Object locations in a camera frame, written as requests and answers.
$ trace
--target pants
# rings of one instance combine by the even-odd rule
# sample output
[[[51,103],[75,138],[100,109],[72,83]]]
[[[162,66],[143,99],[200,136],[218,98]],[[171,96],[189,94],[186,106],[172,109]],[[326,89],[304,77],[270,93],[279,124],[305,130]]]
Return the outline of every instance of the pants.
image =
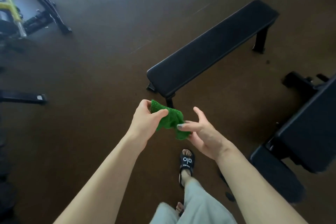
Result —
[[[184,188],[184,213],[178,216],[175,209],[160,203],[150,224],[237,224],[232,214],[210,194],[196,179]]]

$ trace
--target person's right hand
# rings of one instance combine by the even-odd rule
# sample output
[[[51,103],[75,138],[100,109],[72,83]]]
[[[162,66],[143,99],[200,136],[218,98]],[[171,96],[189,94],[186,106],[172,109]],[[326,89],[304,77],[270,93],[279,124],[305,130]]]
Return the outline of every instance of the person's right hand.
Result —
[[[188,138],[189,141],[201,153],[217,161],[227,149],[227,145],[231,143],[208,122],[198,107],[194,107],[194,111],[198,115],[199,122],[186,120],[184,124],[177,125],[177,128],[192,132]]]

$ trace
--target green towel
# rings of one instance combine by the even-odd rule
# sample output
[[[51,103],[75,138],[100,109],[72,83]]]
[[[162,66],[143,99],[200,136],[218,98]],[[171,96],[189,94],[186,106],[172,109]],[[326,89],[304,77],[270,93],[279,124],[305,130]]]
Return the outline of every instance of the green towel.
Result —
[[[190,135],[190,132],[179,131],[176,127],[178,124],[183,124],[184,123],[182,112],[180,112],[179,110],[176,110],[176,109],[166,107],[166,106],[161,105],[160,103],[156,102],[155,100],[152,100],[152,105],[150,107],[150,112],[154,113],[154,112],[157,112],[161,109],[168,109],[169,113],[166,117],[163,117],[160,120],[159,125],[157,126],[156,130],[159,130],[162,127],[173,128],[175,130],[175,133],[176,133],[176,139],[178,139],[178,140],[186,139],[188,137],[188,135]]]

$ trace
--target black bench cushion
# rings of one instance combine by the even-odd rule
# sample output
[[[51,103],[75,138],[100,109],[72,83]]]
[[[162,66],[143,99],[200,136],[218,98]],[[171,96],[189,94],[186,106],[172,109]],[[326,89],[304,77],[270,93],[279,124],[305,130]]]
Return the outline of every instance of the black bench cushion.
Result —
[[[275,133],[275,139],[308,171],[327,169],[336,155],[336,76]]]
[[[249,161],[289,203],[302,201],[305,195],[303,185],[296,175],[264,146],[259,146],[252,153]]]
[[[211,67],[279,16],[254,0],[147,71],[149,81],[165,98]]]

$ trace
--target person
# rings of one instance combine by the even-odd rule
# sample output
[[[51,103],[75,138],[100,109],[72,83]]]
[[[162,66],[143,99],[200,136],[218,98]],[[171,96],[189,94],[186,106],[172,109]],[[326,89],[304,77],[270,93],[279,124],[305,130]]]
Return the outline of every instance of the person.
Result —
[[[151,114],[151,102],[142,100],[132,123],[118,145],[103,161],[54,224],[114,223],[133,166],[159,121],[168,114]],[[201,153],[212,158],[227,181],[247,224],[277,224],[306,221],[259,174],[232,142],[219,133],[197,107],[199,121],[179,124],[181,131],[192,132],[189,141]],[[184,205],[173,209],[161,203],[151,224],[162,223],[236,223],[229,211],[210,196],[192,177],[195,156],[189,149],[180,155],[180,184],[185,188]]]

